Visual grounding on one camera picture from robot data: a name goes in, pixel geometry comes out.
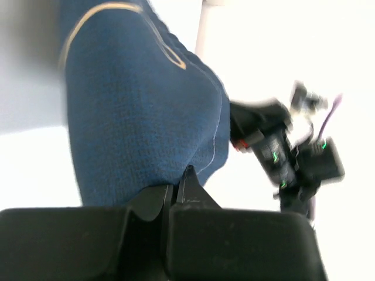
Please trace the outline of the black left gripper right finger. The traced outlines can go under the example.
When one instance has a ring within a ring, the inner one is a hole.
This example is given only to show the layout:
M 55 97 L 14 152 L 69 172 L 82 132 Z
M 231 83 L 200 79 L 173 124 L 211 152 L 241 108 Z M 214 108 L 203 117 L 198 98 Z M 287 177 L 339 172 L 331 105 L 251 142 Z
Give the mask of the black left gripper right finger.
M 224 209 L 186 168 L 169 217 L 171 280 L 326 280 L 308 220 Z

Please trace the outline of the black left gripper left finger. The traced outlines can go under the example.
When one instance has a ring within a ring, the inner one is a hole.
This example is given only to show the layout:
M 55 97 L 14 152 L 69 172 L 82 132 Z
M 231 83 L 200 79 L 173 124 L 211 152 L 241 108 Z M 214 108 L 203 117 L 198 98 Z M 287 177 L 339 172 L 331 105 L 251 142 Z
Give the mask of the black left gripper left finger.
M 155 220 L 172 194 L 166 185 L 126 207 L 1 211 L 1 280 L 115 280 L 129 222 Z

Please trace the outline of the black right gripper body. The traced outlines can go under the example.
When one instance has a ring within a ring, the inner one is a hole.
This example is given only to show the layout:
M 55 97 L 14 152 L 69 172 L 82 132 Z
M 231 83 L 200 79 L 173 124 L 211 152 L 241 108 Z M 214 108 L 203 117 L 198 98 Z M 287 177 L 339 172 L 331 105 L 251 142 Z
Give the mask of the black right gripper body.
M 287 141 L 288 109 L 278 100 L 250 105 L 230 103 L 230 141 L 240 152 L 252 152 L 275 186 L 296 184 L 295 161 Z

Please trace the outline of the blue cloth with gold script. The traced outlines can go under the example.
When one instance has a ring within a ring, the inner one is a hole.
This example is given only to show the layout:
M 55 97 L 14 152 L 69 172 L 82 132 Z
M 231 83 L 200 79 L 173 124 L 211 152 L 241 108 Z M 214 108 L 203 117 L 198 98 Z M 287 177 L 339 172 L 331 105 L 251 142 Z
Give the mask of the blue cloth with gold script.
M 201 184 L 228 157 L 229 98 L 148 1 L 60 1 L 60 64 L 81 200 L 125 204 L 143 188 Z

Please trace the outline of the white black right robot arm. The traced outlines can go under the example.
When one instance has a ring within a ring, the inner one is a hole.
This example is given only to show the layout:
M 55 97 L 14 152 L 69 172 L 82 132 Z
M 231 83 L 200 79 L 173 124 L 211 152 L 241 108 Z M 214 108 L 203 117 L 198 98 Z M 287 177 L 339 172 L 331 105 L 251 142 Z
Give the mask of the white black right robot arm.
M 265 105 L 230 103 L 230 141 L 242 153 L 253 153 L 270 182 L 278 187 L 274 195 L 282 212 L 290 211 L 313 221 L 312 197 L 318 184 L 299 171 L 296 152 L 288 140 L 291 116 L 278 100 Z

